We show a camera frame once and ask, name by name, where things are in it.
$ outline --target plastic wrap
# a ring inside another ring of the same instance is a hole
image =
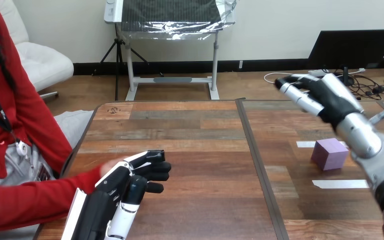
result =
[[[115,4],[114,22],[125,41],[203,40],[235,24],[236,0],[117,0]]]

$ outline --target robotic arm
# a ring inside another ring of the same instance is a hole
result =
[[[164,187],[171,165],[163,150],[149,150],[118,162],[89,195],[77,189],[61,240],[125,240],[145,195]]]
[[[384,114],[367,119],[363,107],[331,73],[322,79],[295,74],[277,79],[275,86],[305,111],[330,123],[351,148],[351,157],[364,170],[384,219],[384,134],[374,127]]]

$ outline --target white office chair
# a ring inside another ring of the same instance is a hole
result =
[[[21,64],[36,91],[73,76],[73,63],[68,57],[50,47],[29,42],[26,27],[13,0],[0,0],[0,13],[18,50]],[[58,92],[41,95],[43,99],[51,96],[58,96]]]

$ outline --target wooden table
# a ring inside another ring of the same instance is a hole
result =
[[[382,110],[362,105],[368,116]],[[377,128],[384,132],[384,121]],[[322,172],[310,162],[313,149],[297,147],[331,137],[329,125],[289,101],[107,103],[95,111],[68,176],[166,151],[170,179],[162,194],[145,195],[129,240],[382,239],[368,189],[313,185],[364,179],[350,158]],[[45,224],[38,239],[60,239],[64,223]]]
[[[145,195],[129,240],[276,239],[235,101],[104,104],[68,175],[152,149],[165,150],[170,179]],[[60,239],[64,224],[38,239]]]

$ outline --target tripod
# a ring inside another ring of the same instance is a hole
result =
[[[116,38],[114,39],[114,43],[111,45],[109,50],[106,52],[105,56],[103,56],[103,58],[102,58],[102,60],[100,61],[99,64],[102,65],[104,63],[105,59],[108,57],[110,52],[113,50],[114,46],[117,45],[117,54],[116,54],[116,61],[115,61],[115,100],[118,101],[119,100],[119,67],[120,67],[119,64],[123,63],[122,45],[126,45],[126,43],[123,40],[119,39],[119,34],[117,32],[117,25],[114,24],[114,26],[115,26],[115,36],[116,36]],[[138,56],[149,68],[154,69],[160,75],[160,77],[164,77],[164,74],[162,74],[155,67],[152,67],[152,65],[150,65],[150,63],[145,58],[143,58],[138,52],[133,50],[133,48],[131,48],[130,50],[136,56]],[[95,76],[96,74],[97,74],[97,70],[95,69],[93,71],[92,76]]]

